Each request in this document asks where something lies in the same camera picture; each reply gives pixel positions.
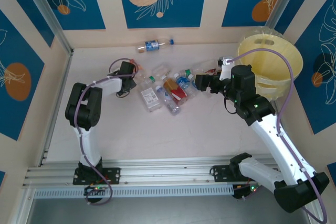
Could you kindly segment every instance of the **purple cable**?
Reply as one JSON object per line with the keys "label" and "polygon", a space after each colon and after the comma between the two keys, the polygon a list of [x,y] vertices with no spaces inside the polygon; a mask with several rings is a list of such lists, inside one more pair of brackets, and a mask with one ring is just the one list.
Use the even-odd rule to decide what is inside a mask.
{"label": "purple cable", "polygon": [[[111,65],[110,65],[110,68],[109,69],[111,69],[111,67],[117,62],[117,61],[120,61],[120,60],[131,60],[131,59],[128,59],[128,58],[122,58],[122,59],[118,59],[118,60],[116,60],[116,61],[114,61]],[[79,97],[79,100],[78,100],[78,103],[77,103],[77,105],[76,105],[76,109],[75,109],[75,118],[73,119],[74,121],[74,124],[75,124],[75,127],[76,127],[76,129],[77,129],[77,131],[78,131],[78,134],[79,134],[79,146],[80,146],[80,151],[81,151],[81,153],[82,153],[82,155],[84,156],[84,159],[85,159],[85,161],[89,164],[89,166],[99,175],[99,177],[101,177],[102,179],[103,179],[103,181],[108,185],[108,187],[109,187],[109,189],[111,190],[111,194],[110,194],[110,197],[108,198],[108,200],[106,200],[106,201],[104,201],[103,203],[94,203],[94,204],[92,204],[92,203],[90,203],[89,202],[89,199],[88,199],[88,197],[89,197],[89,195],[91,194],[91,192],[92,191],[94,191],[94,190],[92,190],[92,191],[90,191],[87,195],[86,195],[86,198],[85,198],[85,200],[87,201],[87,203],[89,203],[89,204],[91,204],[91,205],[93,205],[93,206],[102,206],[102,205],[105,205],[106,203],[108,203],[110,200],[111,200],[111,198],[112,198],[112,192],[113,192],[113,190],[112,190],[112,187],[111,187],[111,184],[107,181],[107,179],[95,168],[95,166],[94,165],[92,165],[91,163],[90,163],[90,161],[88,160],[88,158],[86,157],[86,154],[85,154],[85,151],[84,151],[84,147],[83,147],[83,139],[82,139],[82,131],[80,130],[80,127],[78,126],[78,124],[77,124],[77,116],[78,116],[78,111],[79,111],[79,107],[80,107],[80,105],[81,105],[81,103],[82,103],[82,101],[83,101],[83,98],[84,98],[84,95],[86,94],[86,92],[91,88],[91,87],[93,87],[93,86],[95,86],[95,85],[97,85],[97,84],[99,84],[99,83],[101,83],[101,82],[103,82],[103,81],[107,81],[107,80],[110,80],[110,79],[115,79],[115,78],[119,78],[119,77],[133,77],[133,76],[135,76],[136,75],[136,73],[138,73],[138,64],[137,63],[134,63],[135,64],[135,69],[136,69],[136,72],[134,72],[134,73],[132,73],[132,74],[120,74],[120,75],[118,75],[118,76],[109,76],[109,77],[106,77],[106,78],[103,78],[103,79],[101,79],[101,80],[99,80],[99,81],[96,81],[96,82],[93,82],[93,83],[91,83],[91,84],[89,84],[89,85],[87,85],[86,86],[86,88],[83,90],[83,92],[82,92],[82,94],[80,95],[80,97]]]}
{"label": "purple cable", "polygon": [[[289,152],[292,154],[293,158],[295,159],[295,161],[298,163],[299,167],[301,169],[304,169],[304,165],[302,164],[301,160],[298,158],[298,156],[295,154],[295,152],[293,151],[293,149],[291,148],[291,146],[288,144],[288,142],[286,141],[286,139],[280,134],[281,130],[280,130],[280,120],[281,120],[281,117],[283,115],[283,112],[285,111],[285,108],[287,107],[288,105],[288,102],[289,102],[289,99],[292,95],[292,92],[293,92],[293,88],[294,88],[294,75],[293,75],[293,70],[288,62],[288,60],[282,55],[280,54],[279,52],[276,52],[272,49],[268,49],[268,48],[256,48],[256,49],[252,49],[250,51],[247,51],[245,53],[243,53],[242,55],[232,59],[232,60],[228,60],[228,63],[231,63],[231,62],[234,62],[236,60],[239,60],[241,59],[242,57],[245,57],[247,56],[248,54],[252,53],[252,52],[257,52],[257,51],[267,51],[267,52],[272,52],[273,54],[279,56],[284,62],[285,64],[287,65],[287,68],[289,70],[289,74],[290,74],[290,88],[289,88],[289,92],[287,94],[287,97],[285,99],[285,102],[279,112],[279,115],[278,115],[278,118],[277,118],[277,131],[278,131],[278,134],[281,138],[281,140],[283,141],[283,143],[285,144],[285,146],[287,147],[287,149],[289,150]],[[317,221],[318,223],[321,223],[321,224],[326,224],[327,223],[327,211],[325,210],[325,206],[324,206],[324,203],[322,201],[322,197],[315,185],[315,183],[313,182],[313,180],[311,179],[311,177],[309,176],[309,174],[307,173],[307,171],[304,171],[303,172],[305,174],[305,176],[307,177],[307,180],[309,181],[309,183],[311,184],[316,196],[317,196],[317,199],[320,203],[320,206],[321,206],[321,209],[322,209],[322,213],[323,213],[323,220],[319,220],[316,216],[314,216],[306,207],[302,207],[302,209],[307,213],[309,214],[315,221]]]}

